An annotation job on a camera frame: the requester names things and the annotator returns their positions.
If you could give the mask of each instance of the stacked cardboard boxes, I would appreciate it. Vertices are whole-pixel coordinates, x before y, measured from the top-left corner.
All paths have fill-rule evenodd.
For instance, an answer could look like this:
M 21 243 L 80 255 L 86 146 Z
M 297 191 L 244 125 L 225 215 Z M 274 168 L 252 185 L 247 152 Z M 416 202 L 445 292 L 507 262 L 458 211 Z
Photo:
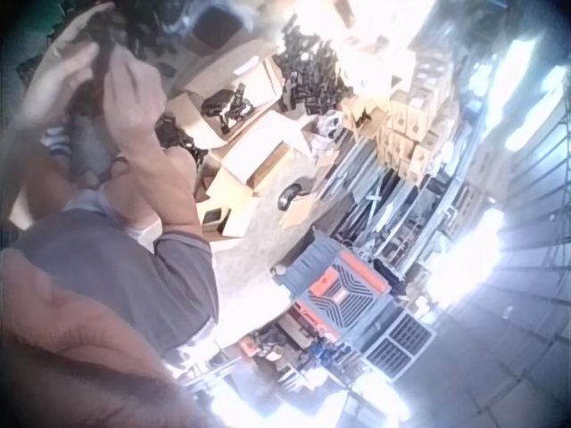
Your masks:
M 419 53 L 410 91 L 391 96 L 390 118 L 377 139 L 378 161 L 420 186 L 439 161 L 459 122 L 452 85 L 453 64 L 441 52 Z

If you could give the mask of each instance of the hand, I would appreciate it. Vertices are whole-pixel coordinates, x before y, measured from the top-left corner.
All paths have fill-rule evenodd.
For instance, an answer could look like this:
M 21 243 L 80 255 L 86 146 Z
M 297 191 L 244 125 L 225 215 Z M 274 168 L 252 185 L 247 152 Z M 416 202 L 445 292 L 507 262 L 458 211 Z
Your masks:
M 76 89 L 93 78 L 91 63 L 97 56 L 97 44 L 74 45 L 73 41 L 98 12 L 113 8 L 100 4 L 79 15 L 50 45 L 37 67 L 24 97 L 18 121 L 21 127 L 43 130 L 65 112 Z
M 116 47 L 105 76 L 103 111 L 109 133 L 121 150 L 158 144 L 154 125 L 166 102 L 159 71 Z

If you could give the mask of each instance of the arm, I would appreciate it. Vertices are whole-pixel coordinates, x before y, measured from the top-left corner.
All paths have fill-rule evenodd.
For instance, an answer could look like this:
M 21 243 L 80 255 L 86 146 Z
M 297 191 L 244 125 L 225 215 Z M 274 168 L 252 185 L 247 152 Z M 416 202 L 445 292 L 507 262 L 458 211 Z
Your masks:
M 24 97 L 16 120 L 3 137 L 0 152 L 0 220 L 7 219 L 25 181 L 30 155 L 40 137 L 63 115 L 76 89 L 93 77 L 91 63 L 97 44 L 74 45 L 95 13 L 110 10 L 100 4 L 76 18 L 50 45 Z
M 165 232 L 178 230 L 200 236 L 194 189 L 173 168 L 154 132 L 165 103 L 158 70 L 116 48 L 105 77 L 103 109 L 109 132 Z
M 202 236 L 196 201 L 188 181 L 173 167 L 156 136 L 136 151 L 123 151 L 147 202 L 161 219 L 164 232 Z

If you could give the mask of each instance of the pile of black parts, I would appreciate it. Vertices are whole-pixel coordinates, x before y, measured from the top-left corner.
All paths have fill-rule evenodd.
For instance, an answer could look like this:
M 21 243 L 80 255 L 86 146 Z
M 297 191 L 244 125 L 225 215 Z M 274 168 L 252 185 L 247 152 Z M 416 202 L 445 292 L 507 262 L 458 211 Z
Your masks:
M 330 42 L 317 35 L 303 35 L 296 20 L 294 16 L 283 29 L 285 51 L 274 55 L 285 78 L 279 105 L 287 111 L 304 103 L 308 114 L 325 114 L 352 96 L 353 90 L 338 75 L 337 54 Z
M 194 145 L 194 139 L 187 135 L 184 130 L 177 127 L 177 120 L 174 114 L 170 112 L 164 113 L 154 127 L 157 138 L 161 143 L 161 147 L 169 149 L 170 147 L 182 147 L 190 152 L 199 167 L 204 156 L 208 151 L 201 150 Z
M 230 133 L 236 122 L 247 119 L 255 110 L 252 103 L 244 98 L 245 89 L 246 86 L 241 83 L 236 91 L 222 89 L 203 102 L 202 115 L 218 117 L 224 135 Z

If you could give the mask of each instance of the person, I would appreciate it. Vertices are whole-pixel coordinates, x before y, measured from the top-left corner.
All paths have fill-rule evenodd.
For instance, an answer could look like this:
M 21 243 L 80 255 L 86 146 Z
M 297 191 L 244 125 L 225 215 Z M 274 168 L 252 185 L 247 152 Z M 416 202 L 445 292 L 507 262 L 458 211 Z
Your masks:
M 163 151 L 154 133 L 166 103 L 158 71 L 112 52 L 103 111 L 125 162 L 100 189 L 77 189 L 39 143 L 93 78 L 98 46 L 72 41 L 111 7 L 79 16 L 51 45 L 12 126 L 2 208 L 21 179 L 35 223 L 0 253 L 0 397 L 16 426 L 217 426 L 165 365 L 181 364 L 219 308 L 194 160 Z M 137 238 L 157 219 L 150 252 Z

